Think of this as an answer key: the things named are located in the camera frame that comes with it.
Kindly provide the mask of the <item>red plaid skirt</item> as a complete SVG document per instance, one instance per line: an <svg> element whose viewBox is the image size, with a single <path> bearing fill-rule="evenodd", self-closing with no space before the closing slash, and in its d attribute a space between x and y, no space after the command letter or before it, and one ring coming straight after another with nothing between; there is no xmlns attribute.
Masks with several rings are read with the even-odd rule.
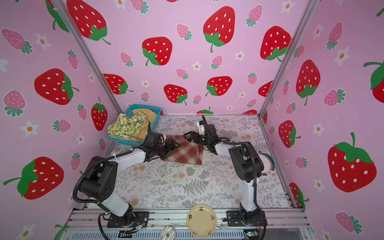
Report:
<svg viewBox="0 0 384 240"><path fill-rule="evenodd" d="M187 141L183 136L167 135L166 142L171 143L174 140L180 146L173 150L171 155L164 161L180 164L202 165L203 146Z"/></svg>

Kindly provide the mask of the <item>lemon print skirt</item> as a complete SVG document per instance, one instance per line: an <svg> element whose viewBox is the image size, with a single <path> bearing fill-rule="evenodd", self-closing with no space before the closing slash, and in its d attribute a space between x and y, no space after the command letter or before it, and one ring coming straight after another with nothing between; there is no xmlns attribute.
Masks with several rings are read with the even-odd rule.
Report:
<svg viewBox="0 0 384 240"><path fill-rule="evenodd" d="M147 125L148 117L143 112L139 111L132 117L119 114L117 120L108 126L108 134L113 139L139 143L144 140L140 137L140 132Z"/></svg>

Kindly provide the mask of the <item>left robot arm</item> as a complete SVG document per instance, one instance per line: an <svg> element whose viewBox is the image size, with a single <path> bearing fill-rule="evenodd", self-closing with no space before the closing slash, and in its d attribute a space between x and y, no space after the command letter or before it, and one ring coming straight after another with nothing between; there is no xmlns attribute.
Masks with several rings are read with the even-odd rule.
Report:
<svg viewBox="0 0 384 240"><path fill-rule="evenodd" d="M116 217L132 217L133 208L124 201L115 190L119 172L136 164L152 160L164 160L179 148L175 140L166 141L166 136L151 132L145 141L122 154L92 159L73 190L73 199L77 203L93 203Z"/></svg>

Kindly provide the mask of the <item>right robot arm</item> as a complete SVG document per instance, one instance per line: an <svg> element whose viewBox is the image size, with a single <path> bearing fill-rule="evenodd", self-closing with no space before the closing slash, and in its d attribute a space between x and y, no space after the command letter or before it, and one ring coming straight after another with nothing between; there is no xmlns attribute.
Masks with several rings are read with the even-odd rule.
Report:
<svg viewBox="0 0 384 240"><path fill-rule="evenodd" d="M213 124L203 120L197 123L198 132L183 134L188 142L205 146L214 155L230 157L235 173L243 181L243 196L240 203L240 219L251 224L265 213L257 203L258 178L262 176L264 164L250 142L234 142L226 137L218 137Z"/></svg>

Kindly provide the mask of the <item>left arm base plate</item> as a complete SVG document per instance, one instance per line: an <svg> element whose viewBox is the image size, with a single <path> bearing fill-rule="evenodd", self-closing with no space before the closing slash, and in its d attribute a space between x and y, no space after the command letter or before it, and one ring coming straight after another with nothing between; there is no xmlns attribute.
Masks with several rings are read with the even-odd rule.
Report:
<svg viewBox="0 0 384 240"><path fill-rule="evenodd" d="M113 214L107 223L107 228L145 228L148 224L150 212L128 212L123 217L118 217Z"/></svg>

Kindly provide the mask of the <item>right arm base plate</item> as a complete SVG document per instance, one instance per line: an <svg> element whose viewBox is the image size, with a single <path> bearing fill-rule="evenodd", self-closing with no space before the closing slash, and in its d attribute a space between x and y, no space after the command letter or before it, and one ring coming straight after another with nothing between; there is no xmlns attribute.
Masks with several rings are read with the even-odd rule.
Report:
<svg viewBox="0 0 384 240"><path fill-rule="evenodd" d="M263 211L255 210L252 212L227 211L223 222L228 223L229 227L267 227L268 221Z"/></svg>

